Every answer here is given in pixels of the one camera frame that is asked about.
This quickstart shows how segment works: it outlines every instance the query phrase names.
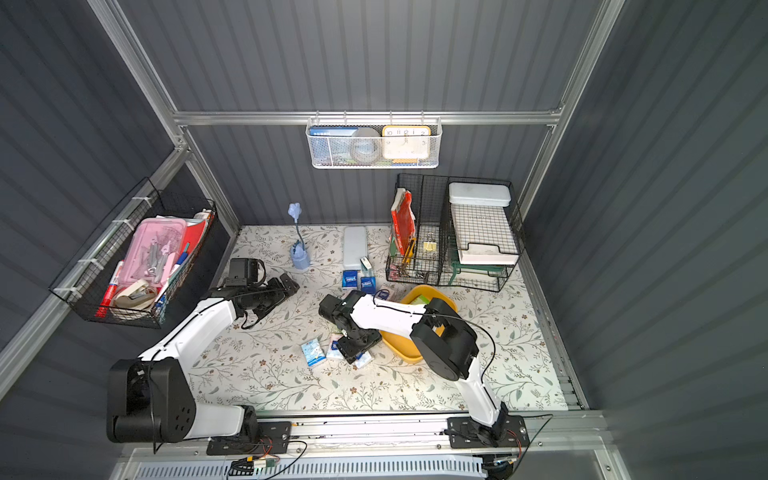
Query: red marker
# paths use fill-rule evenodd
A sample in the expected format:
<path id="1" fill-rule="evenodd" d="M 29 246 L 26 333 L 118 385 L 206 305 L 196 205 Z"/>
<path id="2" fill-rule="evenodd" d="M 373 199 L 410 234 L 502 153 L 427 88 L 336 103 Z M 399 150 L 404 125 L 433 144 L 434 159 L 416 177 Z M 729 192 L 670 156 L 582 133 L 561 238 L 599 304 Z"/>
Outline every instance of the red marker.
<path id="1" fill-rule="evenodd" d="M 107 291 L 104 292 L 104 297 L 101 299 L 101 306 L 96 310 L 95 316 L 97 318 L 104 318 L 107 316 L 107 307 L 112 303 L 112 298 L 114 297 L 115 292 L 118 291 L 118 277 L 120 276 L 120 270 L 123 269 L 124 263 L 123 260 L 120 260 L 118 266 L 114 269 L 114 273 L 112 273 L 112 278 L 109 280 Z"/>

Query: snack package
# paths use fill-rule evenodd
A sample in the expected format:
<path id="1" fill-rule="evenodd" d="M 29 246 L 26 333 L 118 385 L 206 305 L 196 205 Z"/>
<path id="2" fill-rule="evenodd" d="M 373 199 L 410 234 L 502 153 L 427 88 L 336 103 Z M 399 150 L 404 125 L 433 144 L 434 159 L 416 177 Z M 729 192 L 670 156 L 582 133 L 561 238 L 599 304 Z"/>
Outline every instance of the snack package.
<path id="1" fill-rule="evenodd" d="M 360 370 L 362 367 L 368 365 L 368 362 L 373 360 L 373 357 L 368 352 L 363 352 L 357 356 L 357 360 L 353 363 L 354 366 L 357 367 L 358 370 Z"/>
<path id="2" fill-rule="evenodd" d="M 304 343 L 301 346 L 304 357 L 306 357 L 306 364 L 310 367 L 317 365 L 326 359 L 323 355 L 323 349 L 320 347 L 320 342 L 317 339 L 311 339 L 309 342 Z"/>
<path id="3" fill-rule="evenodd" d="M 331 340 L 328 344 L 328 353 L 326 353 L 326 358 L 332 360 L 344 360 L 344 355 L 342 355 L 339 351 L 339 345 L 337 344 L 342 336 L 343 335 L 341 333 L 331 333 Z"/>

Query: blue tissue pack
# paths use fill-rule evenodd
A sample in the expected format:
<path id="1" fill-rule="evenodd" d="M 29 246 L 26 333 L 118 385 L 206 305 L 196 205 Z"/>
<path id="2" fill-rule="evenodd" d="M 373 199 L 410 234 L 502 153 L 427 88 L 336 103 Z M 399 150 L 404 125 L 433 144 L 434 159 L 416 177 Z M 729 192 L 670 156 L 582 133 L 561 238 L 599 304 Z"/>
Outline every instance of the blue tissue pack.
<path id="1" fill-rule="evenodd" d="M 341 276 L 341 290 L 344 293 L 357 290 L 357 270 L 344 270 Z"/>
<path id="2" fill-rule="evenodd" d="M 376 277 L 364 276 L 361 278 L 360 289 L 365 293 L 370 293 L 371 295 L 376 294 Z"/>

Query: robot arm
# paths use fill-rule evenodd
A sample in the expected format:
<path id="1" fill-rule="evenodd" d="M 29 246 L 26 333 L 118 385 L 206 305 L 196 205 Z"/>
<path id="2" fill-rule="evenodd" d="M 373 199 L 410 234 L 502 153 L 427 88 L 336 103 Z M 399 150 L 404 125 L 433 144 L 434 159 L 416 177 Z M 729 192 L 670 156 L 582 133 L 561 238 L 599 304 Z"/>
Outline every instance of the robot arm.
<path id="1" fill-rule="evenodd" d="M 112 442 L 180 442 L 244 435 L 253 441 L 253 409 L 196 402 L 187 383 L 200 354 L 246 310 L 261 320 L 299 286 L 287 274 L 265 283 L 254 259 L 232 259 L 216 288 L 168 335 L 137 359 L 115 363 L 108 377 L 107 437 Z"/>
<path id="2" fill-rule="evenodd" d="M 477 333 L 444 301 L 403 305 L 355 290 L 344 300 L 326 296 L 319 314 L 344 333 L 338 346 L 349 363 L 381 340 L 380 330 L 409 337 L 430 369 L 456 382 L 470 418 L 478 423 L 478 436 L 490 443 L 503 436 L 506 406 L 482 381 Z M 442 335 L 435 332 L 440 326 Z"/>
<path id="3" fill-rule="evenodd" d="M 230 275 L 233 268 L 230 264 Z M 258 427 L 253 409 L 196 402 L 186 373 L 204 349 L 245 310 L 266 315 L 293 295 L 298 285 L 287 275 L 266 286 L 228 285 L 212 290 L 195 310 L 157 345 L 137 359 L 121 360 L 109 373 L 107 435 L 113 442 L 180 442 L 204 437 L 231 437 L 254 442 Z M 279 293 L 279 298 L 265 296 Z M 445 302 L 403 305 L 375 301 L 355 290 L 344 300 L 326 296 L 319 314 L 345 334 L 339 351 L 347 362 L 381 340 L 380 330 L 410 337 L 429 368 L 456 382 L 468 406 L 476 436 L 496 446 L 503 436 L 507 409 L 482 381 L 477 334 Z M 441 335 L 435 332 L 444 327 Z"/>

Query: metal frame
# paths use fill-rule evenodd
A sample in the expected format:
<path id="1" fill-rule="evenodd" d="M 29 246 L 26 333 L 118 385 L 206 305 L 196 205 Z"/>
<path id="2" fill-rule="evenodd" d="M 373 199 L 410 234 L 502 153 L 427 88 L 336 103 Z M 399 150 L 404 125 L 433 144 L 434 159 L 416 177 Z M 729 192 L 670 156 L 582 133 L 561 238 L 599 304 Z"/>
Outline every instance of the metal frame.
<path id="1" fill-rule="evenodd" d="M 541 182 L 549 170 L 554 155 L 560 147 L 568 125 L 571 123 L 576 107 L 581 96 L 587 87 L 589 78 L 592 76 L 594 66 L 598 63 L 600 53 L 602 53 L 608 36 L 616 25 L 621 9 L 624 7 L 625 0 L 603 0 L 598 10 L 597 17 L 592 24 L 584 48 L 581 49 L 579 58 L 576 61 L 571 78 L 565 87 L 565 93 L 561 101 L 560 121 L 552 129 L 551 135 L 545 138 L 545 145 L 539 156 L 534 162 L 531 173 L 525 181 L 521 192 L 520 213 L 525 220 L 528 215 L 533 200 L 538 193 Z"/>
<path id="2" fill-rule="evenodd" d="M 452 450 L 447 435 L 442 435 L 448 417 L 465 415 L 463 412 L 379 414 L 352 412 L 344 416 L 327 415 L 274 415 L 265 412 L 260 421 L 290 421 L 293 423 L 291 439 L 303 440 L 308 450 L 303 458 L 327 458 L 332 456 L 389 456 L 389 455 L 480 455 L 485 453 L 506 454 L 508 449 Z M 593 451 L 604 470 L 606 480 L 629 479 L 621 456 L 615 447 L 613 435 L 608 430 L 603 413 L 599 410 L 585 412 L 521 412 L 527 418 L 531 432 L 537 432 L 553 415 L 546 428 L 530 446 L 531 452 Z M 192 440 L 164 445 L 156 455 L 150 444 L 129 444 L 124 447 L 121 459 L 111 478 L 132 479 L 141 463 L 183 462 L 201 460 L 212 462 L 235 459 L 242 455 L 211 456 L 204 454 L 207 442 Z M 282 455 L 289 460 L 298 451 L 289 450 Z"/>
<path id="3" fill-rule="evenodd" d="M 168 137 L 176 145 L 186 147 L 189 144 L 193 149 L 194 159 L 187 166 L 206 197 L 216 202 L 224 228 L 230 235 L 237 235 L 240 230 L 240 221 L 237 219 L 235 210 L 216 182 L 213 171 L 205 161 L 197 144 L 194 143 L 192 136 L 176 125 L 174 121 L 174 114 L 177 111 L 176 105 L 147 56 L 147 52 L 141 46 L 141 42 L 118 0 L 88 0 L 88 4 L 123 58 L 128 70 L 139 84 L 139 88 L 144 92 L 144 96 L 147 97 L 147 101 L 163 125 Z"/>
<path id="4" fill-rule="evenodd" d="M 144 201 L 143 197 L 148 197 L 155 187 L 158 189 L 165 188 L 184 165 L 189 153 L 186 145 L 184 145 L 175 148 L 168 155 L 162 165 L 150 177 L 150 181 L 144 183 L 134 198 L 123 207 L 114 221 L 109 223 L 99 238 L 85 251 L 83 261 L 77 262 L 55 288 L 67 289 L 75 285 L 75 282 L 88 267 L 88 262 L 101 252 L 109 243 L 112 235 L 121 227 L 121 221 L 130 218 L 131 213 Z M 50 294 L 8 342 L 8 345 L 0 352 L 0 399 L 8 393 L 8 390 L 69 313 L 69 305 L 62 302 L 56 295 Z"/>
<path id="5" fill-rule="evenodd" d="M 292 125 L 306 123 L 308 117 L 319 112 L 183 112 L 176 109 L 173 100 L 163 85 L 157 71 L 154 69 L 147 52 L 141 46 L 138 37 L 123 13 L 118 0 L 88 0 L 88 4 L 96 14 L 104 30 L 108 33 L 115 48 L 120 53 L 129 71 L 136 79 L 139 87 L 147 97 L 155 114 L 163 125 L 168 137 L 178 148 L 163 163 L 152 176 L 153 183 L 162 188 L 170 181 L 178 169 L 186 161 L 187 167 L 194 175 L 205 195 L 217 202 L 222 223 L 233 237 L 237 235 L 240 224 L 237 215 L 231 207 L 226 194 L 217 183 L 209 165 L 205 161 L 194 137 L 187 131 L 186 125 L 215 125 L 215 124 L 253 124 L 253 125 Z M 405 118 L 423 118 L 426 115 L 439 116 L 444 124 L 546 124 L 552 129 L 545 137 L 539 155 L 522 191 L 521 212 L 527 215 L 538 192 L 541 182 L 547 173 L 554 155 L 561 143 L 563 135 L 570 124 L 574 110 L 581 100 L 584 89 L 589 81 L 594 66 L 607 41 L 612 28 L 621 12 L 624 0 L 603 0 L 594 20 L 587 41 L 577 60 L 571 78 L 561 101 L 561 108 L 556 111 L 528 112 L 325 112 L 324 116 L 336 115 L 347 121 L 356 115 L 385 115 L 387 117 L 401 116 Z M 194 155 L 187 155 L 187 145 Z M 98 249 L 98 244 L 104 238 L 97 240 L 91 250 Z M 540 319 L 541 331 L 545 342 L 551 349 L 551 357 L 563 379 L 573 385 L 574 395 L 579 400 L 581 408 L 588 408 L 584 393 L 578 384 L 568 355 L 565 352 L 557 327 L 551 317 L 541 287 L 536 279 L 533 267 L 527 256 L 520 262 L 524 281 L 531 293 L 531 301 Z M 14 381 L 21 375 L 24 368 L 31 362 L 45 341 L 55 331 L 67 315 L 68 307 L 55 296 L 49 296 L 38 311 L 22 327 L 22 330 L 0 353 L 0 398 L 8 391 Z M 343 415 L 325 416 L 280 416 L 274 419 L 290 419 L 296 423 L 293 435 L 306 439 L 310 451 L 306 456 L 338 455 L 394 455 L 396 453 L 429 454 L 445 453 L 448 438 L 438 435 L 442 431 L 445 419 L 457 412 L 440 412 L 434 414 L 389 414 L 382 415 Z M 628 478 L 621 456 L 614 446 L 613 438 L 600 411 L 579 410 L 553 412 L 554 418 L 547 425 L 531 450 L 572 450 L 591 449 L 595 451 L 598 461 L 613 472 L 605 478 Z M 543 420 L 529 419 L 531 429 L 537 429 Z M 183 442 L 176 445 L 164 446 L 157 456 L 151 455 L 150 446 L 126 445 L 124 452 L 131 462 L 122 461 L 116 466 L 115 472 L 121 478 L 130 478 L 130 467 L 135 461 L 151 462 L 154 459 L 167 461 L 169 459 L 196 458 L 204 450 L 203 442 Z M 491 449 L 466 451 L 468 454 L 490 452 Z"/>
<path id="6" fill-rule="evenodd" d="M 541 327 L 541 335 L 544 337 L 544 342 L 547 344 L 552 363 L 558 371 L 558 378 L 560 379 L 560 386 L 563 389 L 563 394 L 566 395 L 566 397 L 568 397 L 568 395 L 574 395 L 575 399 L 578 401 L 576 405 L 578 405 L 579 409 L 589 409 L 589 403 L 587 402 L 586 396 L 584 396 L 584 390 L 581 389 L 581 384 L 579 383 L 574 367 L 571 364 L 571 359 L 568 357 L 568 352 L 565 350 L 565 345 L 560 337 L 558 326 L 554 322 L 552 311 L 549 309 L 549 304 L 547 304 L 544 291 L 541 289 L 541 284 L 538 282 L 538 277 L 536 276 L 528 252 L 523 253 L 518 261 L 518 265 L 520 266 L 523 282 L 528 289 L 528 295 L 531 297 L 531 303 L 536 312 L 539 326 Z"/>
<path id="7" fill-rule="evenodd" d="M 179 111 L 176 125 L 306 125 L 307 118 L 337 119 L 339 124 L 424 123 L 440 118 L 444 125 L 556 125 L 559 111 Z"/>

